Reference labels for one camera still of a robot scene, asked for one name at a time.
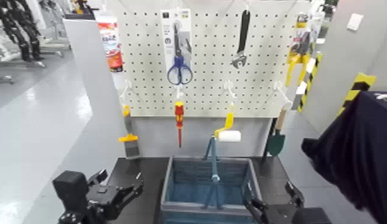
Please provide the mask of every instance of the wooden handle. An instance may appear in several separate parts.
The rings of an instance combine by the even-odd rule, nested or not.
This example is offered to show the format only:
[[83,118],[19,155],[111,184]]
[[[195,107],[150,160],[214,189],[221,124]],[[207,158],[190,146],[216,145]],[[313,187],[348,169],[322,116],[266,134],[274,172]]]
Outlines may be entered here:
[[282,124],[284,123],[286,110],[282,109],[280,113],[280,117],[278,117],[277,125],[275,126],[276,130],[281,130]]

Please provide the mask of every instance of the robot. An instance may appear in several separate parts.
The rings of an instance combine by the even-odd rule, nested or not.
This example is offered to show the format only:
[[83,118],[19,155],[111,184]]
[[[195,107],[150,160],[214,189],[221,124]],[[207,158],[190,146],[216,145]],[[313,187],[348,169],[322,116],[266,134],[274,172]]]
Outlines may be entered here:
[[32,49],[32,57],[39,61],[40,43],[36,24],[33,22],[32,12],[25,0],[0,0],[0,20],[4,27],[4,32],[8,35],[12,42],[17,43],[21,57],[24,61],[31,61],[29,44],[25,40],[18,26],[27,33],[30,39],[30,47]]
[[66,170],[52,182],[65,212],[58,224],[109,224],[143,192],[141,173],[127,187],[102,185],[108,174],[100,170],[88,180],[81,172]]

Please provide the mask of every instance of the yellow pruning shears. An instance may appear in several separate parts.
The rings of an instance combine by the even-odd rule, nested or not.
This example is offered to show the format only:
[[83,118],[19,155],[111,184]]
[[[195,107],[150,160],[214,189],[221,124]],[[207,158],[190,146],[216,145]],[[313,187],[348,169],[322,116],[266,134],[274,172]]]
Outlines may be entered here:
[[295,68],[296,64],[303,64],[301,75],[299,76],[299,79],[298,79],[298,86],[300,86],[301,82],[304,80],[306,75],[306,65],[310,60],[310,53],[309,53],[310,44],[311,44],[310,31],[306,31],[302,36],[302,40],[300,44],[294,45],[291,48],[289,52],[290,57],[288,58],[289,67],[288,67],[288,74],[286,77],[285,86],[290,85],[290,80],[292,79],[292,71],[293,71],[293,68]]

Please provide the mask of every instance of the gray wall panel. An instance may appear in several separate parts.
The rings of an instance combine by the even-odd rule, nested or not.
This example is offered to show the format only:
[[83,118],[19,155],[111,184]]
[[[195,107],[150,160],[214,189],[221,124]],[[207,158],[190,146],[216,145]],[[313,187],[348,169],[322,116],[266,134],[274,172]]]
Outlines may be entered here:
[[[357,32],[346,29],[352,13],[364,15]],[[324,54],[303,114],[323,132],[336,118],[355,76],[377,76],[372,89],[387,90],[387,1],[340,1],[321,51]]]
[[[242,133],[241,142],[217,142],[220,156],[246,157],[262,155],[271,119],[241,118],[234,120],[232,130]],[[134,117],[132,127],[139,136],[144,157],[178,155],[203,156],[214,130],[224,126],[225,119],[185,118],[182,148],[178,148],[175,119],[171,117]]]

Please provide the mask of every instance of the blue basket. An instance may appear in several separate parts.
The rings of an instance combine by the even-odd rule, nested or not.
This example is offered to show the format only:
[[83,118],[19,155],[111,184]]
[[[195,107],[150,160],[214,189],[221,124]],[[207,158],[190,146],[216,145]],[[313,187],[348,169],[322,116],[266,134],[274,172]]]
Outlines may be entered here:
[[215,197],[204,209],[213,184],[211,161],[197,157],[169,159],[161,200],[165,224],[255,223],[242,203],[242,186],[247,183],[253,196],[261,199],[251,160],[219,158],[217,166],[222,209],[216,208]]

